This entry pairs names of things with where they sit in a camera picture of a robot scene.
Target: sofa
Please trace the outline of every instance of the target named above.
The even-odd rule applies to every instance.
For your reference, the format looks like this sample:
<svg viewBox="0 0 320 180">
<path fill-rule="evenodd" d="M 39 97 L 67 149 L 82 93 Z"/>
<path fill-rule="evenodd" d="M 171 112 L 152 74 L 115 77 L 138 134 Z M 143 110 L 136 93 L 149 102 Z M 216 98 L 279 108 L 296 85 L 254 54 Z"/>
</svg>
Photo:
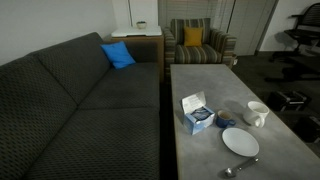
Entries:
<svg viewBox="0 0 320 180">
<path fill-rule="evenodd" d="M 210 18 L 172 19 L 170 27 L 163 28 L 166 82 L 170 82 L 171 64 L 226 64 L 232 68 L 237 39 L 212 28 L 210 21 Z M 186 45 L 186 27 L 202 28 L 200 46 Z"/>
<path fill-rule="evenodd" d="M 103 43 L 94 32 L 0 66 L 0 179 L 159 179 L 155 46 L 127 42 L 136 63 L 115 69 Z"/>
</svg>

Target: white plate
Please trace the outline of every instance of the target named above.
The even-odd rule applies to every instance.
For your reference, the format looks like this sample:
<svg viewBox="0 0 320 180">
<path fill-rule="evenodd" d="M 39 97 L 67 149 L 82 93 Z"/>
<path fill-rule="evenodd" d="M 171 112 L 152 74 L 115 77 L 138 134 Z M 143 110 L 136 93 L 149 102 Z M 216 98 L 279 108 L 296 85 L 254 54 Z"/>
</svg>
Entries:
<svg viewBox="0 0 320 180">
<path fill-rule="evenodd" d="M 222 139 L 229 149 L 242 156 L 255 156 L 259 152 L 257 140 L 248 132 L 239 128 L 223 131 Z"/>
</svg>

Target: small bowl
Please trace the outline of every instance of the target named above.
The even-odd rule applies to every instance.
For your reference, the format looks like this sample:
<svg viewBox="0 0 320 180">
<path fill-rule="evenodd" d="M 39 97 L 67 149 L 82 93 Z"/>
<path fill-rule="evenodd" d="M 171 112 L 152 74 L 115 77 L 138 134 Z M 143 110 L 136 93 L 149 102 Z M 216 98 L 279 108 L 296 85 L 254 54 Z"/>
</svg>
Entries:
<svg viewBox="0 0 320 180">
<path fill-rule="evenodd" d="M 137 22 L 137 27 L 138 27 L 138 29 L 145 29 L 147 27 L 147 23 L 146 22 L 144 22 L 144 23 Z"/>
</svg>

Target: white mug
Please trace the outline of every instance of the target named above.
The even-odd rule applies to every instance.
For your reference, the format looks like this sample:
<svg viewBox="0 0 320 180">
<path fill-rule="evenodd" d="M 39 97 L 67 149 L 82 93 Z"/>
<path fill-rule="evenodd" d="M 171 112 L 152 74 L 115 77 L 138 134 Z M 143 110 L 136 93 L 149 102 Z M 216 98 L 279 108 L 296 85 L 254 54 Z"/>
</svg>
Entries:
<svg viewBox="0 0 320 180">
<path fill-rule="evenodd" d="M 243 118 L 247 123 L 262 128 L 268 113 L 269 108 L 266 105 L 257 101 L 250 101 L 243 113 Z"/>
</svg>

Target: spoon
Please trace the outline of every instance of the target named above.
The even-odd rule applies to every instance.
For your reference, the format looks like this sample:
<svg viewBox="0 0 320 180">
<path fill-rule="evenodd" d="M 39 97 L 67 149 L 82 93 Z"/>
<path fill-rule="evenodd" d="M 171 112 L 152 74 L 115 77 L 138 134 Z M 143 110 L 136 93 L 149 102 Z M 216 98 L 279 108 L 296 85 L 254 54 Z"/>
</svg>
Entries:
<svg viewBox="0 0 320 180">
<path fill-rule="evenodd" d="M 240 164 L 239 166 L 237 166 L 236 168 L 227 168 L 225 170 L 225 175 L 227 177 L 236 177 L 237 176 L 237 172 L 241 171 L 242 169 L 249 167 L 251 165 L 253 165 L 254 163 L 256 163 L 259 159 L 258 158 L 251 158 L 248 161 Z"/>
</svg>

